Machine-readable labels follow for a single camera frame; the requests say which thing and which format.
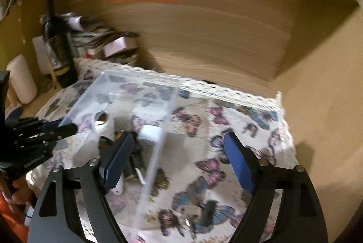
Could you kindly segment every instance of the butterfly print tablecloth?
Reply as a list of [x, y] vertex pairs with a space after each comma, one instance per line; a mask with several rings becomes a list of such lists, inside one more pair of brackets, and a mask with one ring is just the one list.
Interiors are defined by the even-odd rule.
[[[80, 81], [55, 95], [39, 112], [40, 118], [55, 120], [64, 117], [76, 100], [82, 95], [97, 74], [83, 71]], [[123, 86], [130, 93], [137, 94], [140, 86]], [[167, 91], [159, 91], [153, 97], [167, 97]], [[99, 101], [108, 102], [107, 95]], [[143, 98], [142, 105], [148, 105]], [[279, 165], [282, 156], [278, 154], [280, 134], [276, 111], [259, 111], [247, 106], [202, 98], [179, 90], [176, 109], [167, 126], [167, 137], [159, 159], [157, 177], [149, 197], [144, 221], [136, 242], [193, 242], [185, 220], [179, 213], [194, 203], [205, 206], [215, 204], [211, 214], [211, 224], [202, 227], [196, 224], [196, 242], [228, 242], [241, 221], [250, 201], [247, 192], [241, 189], [223, 149], [223, 135], [234, 131], [245, 146], [249, 146], [259, 158], [266, 158]], [[89, 120], [84, 115], [80, 130], [89, 128]], [[132, 117], [128, 124], [115, 121], [116, 129], [139, 130], [148, 120]], [[72, 160], [84, 142], [82, 133], [72, 137], [68, 143], [57, 145], [54, 157], [38, 167], [32, 174], [35, 185], [42, 187], [50, 169], [56, 164], [65, 168], [74, 166]], [[107, 195], [117, 222], [127, 235], [135, 232], [131, 219], [135, 215], [139, 200], [139, 182], [125, 183], [122, 195], [110, 192]], [[266, 224], [262, 241], [269, 238], [277, 217], [280, 192], [276, 191], [275, 201]], [[81, 193], [77, 195], [79, 213], [87, 223]]]

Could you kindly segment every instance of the black bottle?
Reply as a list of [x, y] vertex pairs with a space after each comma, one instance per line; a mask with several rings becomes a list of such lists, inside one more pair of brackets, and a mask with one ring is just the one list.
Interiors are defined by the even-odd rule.
[[44, 41], [54, 75], [62, 88], [74, 84], [78, 80], [67, 37], [67, 25], [54, 15], [53, 0], [45, 0], [47, 14], [44, 25]]

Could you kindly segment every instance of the small dark bottle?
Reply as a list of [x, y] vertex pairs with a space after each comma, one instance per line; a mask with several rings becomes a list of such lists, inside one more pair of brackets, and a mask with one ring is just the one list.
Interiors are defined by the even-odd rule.
[[74, 84], [78, 80], [76, 68], [67, 37], [67, 25], [54, 15], [53, 0], [45, 0], [47, 14], [44, 25], [44, 41], [54, 75], [62, 88]]

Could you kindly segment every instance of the bottle label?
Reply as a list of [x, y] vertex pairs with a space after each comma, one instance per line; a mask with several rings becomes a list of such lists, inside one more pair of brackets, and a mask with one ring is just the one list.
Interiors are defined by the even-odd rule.
[[49, 39], [46, 43], [48, 58], [56, 76], [69, 71], [68, 60], [59, 35]]

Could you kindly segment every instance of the blue gripper pad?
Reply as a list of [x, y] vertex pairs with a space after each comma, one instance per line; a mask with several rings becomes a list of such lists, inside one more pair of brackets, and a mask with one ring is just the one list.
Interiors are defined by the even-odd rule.
[[253, 195], [255, 185], [253, 182], [251, 168], [242, 154], [242, 150], [244, 149], [250, 150], [242, 145], [235, 133], [229, 132], [224, 135], [224, 151], [226, 152], [233, 171], [237, 176], [238, 182], [243, 189]]

